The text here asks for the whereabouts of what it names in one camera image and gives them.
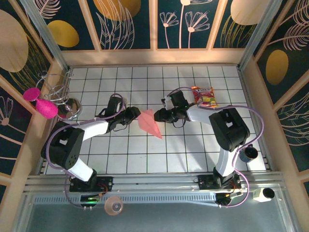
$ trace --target pink ball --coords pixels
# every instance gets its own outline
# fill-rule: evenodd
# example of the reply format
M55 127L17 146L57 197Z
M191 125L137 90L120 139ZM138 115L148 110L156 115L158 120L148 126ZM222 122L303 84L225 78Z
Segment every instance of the pink ball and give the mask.
M47 119L51 119L58 114L58 108L48 100L37 99L36 107L38 112Z

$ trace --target candy package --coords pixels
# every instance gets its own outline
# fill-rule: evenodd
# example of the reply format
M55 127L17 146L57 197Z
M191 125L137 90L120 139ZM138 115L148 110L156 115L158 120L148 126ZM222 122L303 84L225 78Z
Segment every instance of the candy package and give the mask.
M218 106L217 101L213 94L213 88L199 88L197 86L193 86L191 87L191 89L195 90L193 91L195 103L199 103L201 106L212 107L212 108ZM196 91L202 95L203 99L201 99L201 97L198 95L198 93L196 93Z

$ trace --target white flower drawing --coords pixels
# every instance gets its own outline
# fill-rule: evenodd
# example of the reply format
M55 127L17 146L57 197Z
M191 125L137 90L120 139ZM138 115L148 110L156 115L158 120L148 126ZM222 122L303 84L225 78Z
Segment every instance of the white flower drawing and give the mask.
M205 4L212 2L212 0L180 0L180 3L183 5L182 6L182 12L180 16L180 27L179 27L179 48L182 47L182 25L183 25L183 10L184 6L188 5L196 5L196 4Z
M196 31L208 30L210 28L210 24L207 23L208 17L207 13L197 12L192 17L192 11L185 13L185 21L187 23L188 31L189 31L189 39L188 39L188 48L190 48L190 39L191 33Z
M166 14L165 12L162 12L160 13L160 19L164 26L166 44L168 45L168 49L169 49L169 41L168 41L168 34L167 34L166 28L178 25L179 20L177 20L177 16L175 15L175 12L173 13L168 12Z
M9 126L16 131L19 131L23 134L26 134L22 130L19 130L19 129L13 127L12 125L10 125L10 116L11 116L11 113L12 113L13 104L14 104L14 102L13 102L12 99L7 98L6 101L5 101L4 98L2 96L0 96L0 126L5 126L5 127ZM0 138L3 138L5 140L8 140L8 141L15 143L15 144L18 144L18 145L22 144L21 142L14 140L14 139L11 139L11 138L3 135L3 134L0 134ZM16 158L0 157L0 159L15 160Z

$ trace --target dark blue wallpaper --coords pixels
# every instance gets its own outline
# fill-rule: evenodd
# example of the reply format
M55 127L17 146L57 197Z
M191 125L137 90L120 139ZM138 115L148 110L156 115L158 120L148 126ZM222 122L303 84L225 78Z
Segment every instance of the dark blue wallpaper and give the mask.
M117 20L110 20L96 7L94 0L87 0L92 20L94 22L98 40L102 49L150 49L150 22L149 1L135 0L134 4L140 3L140 10L129 9L122 12L120 9L111 10L104 5L106 15Z
M158 0L158 48L180 48L180 39L181 48L206 48L219 1L199 2L183 7L180 0Z
M273 103L309 69L309 6L303 2L294 2L257 62Z
M277 111L298 170L309 169L309 83Z
M0 87L0 173L11 175L32 114Z

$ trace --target black cup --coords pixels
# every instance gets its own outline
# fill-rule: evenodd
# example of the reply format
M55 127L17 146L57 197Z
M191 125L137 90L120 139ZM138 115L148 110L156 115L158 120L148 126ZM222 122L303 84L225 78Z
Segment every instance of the black cup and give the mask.
M257 158L258 153L257 150L253 147L252 144L247 146L245 149L242 149L239 153L239 158L241 161L245 163L249 163L255 158Z

